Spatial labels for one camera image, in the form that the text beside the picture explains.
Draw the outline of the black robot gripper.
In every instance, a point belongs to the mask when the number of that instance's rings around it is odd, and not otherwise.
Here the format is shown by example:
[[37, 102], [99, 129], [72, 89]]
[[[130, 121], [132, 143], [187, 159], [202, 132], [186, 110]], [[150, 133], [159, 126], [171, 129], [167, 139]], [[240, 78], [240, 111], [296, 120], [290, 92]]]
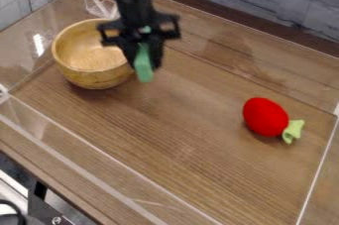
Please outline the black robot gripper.
[[119, 46], [127, 62], [134, 67], [139, 44], [147, 43], [152, 68], [162, 66], [164, 40], [182, 37], [179, 19], [175, 14], [158, 12], [152, 0], [115, 0], [120, 17], [98, 24], [102, 44]]

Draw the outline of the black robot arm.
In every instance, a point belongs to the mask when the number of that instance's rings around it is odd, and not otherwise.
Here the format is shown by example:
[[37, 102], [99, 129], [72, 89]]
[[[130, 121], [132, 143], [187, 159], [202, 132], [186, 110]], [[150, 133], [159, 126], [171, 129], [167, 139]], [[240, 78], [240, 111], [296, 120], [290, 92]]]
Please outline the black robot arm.
[[138, 69], [136, 59], [146, 48], [147, 66], [152, 70], [162, 66], [164, 43], [182, 38], [180, 16], [159, 12], [152, 0], [115, 0], [119, 18], [99, 23], [100, 43], [118, 46], [127, 62]]

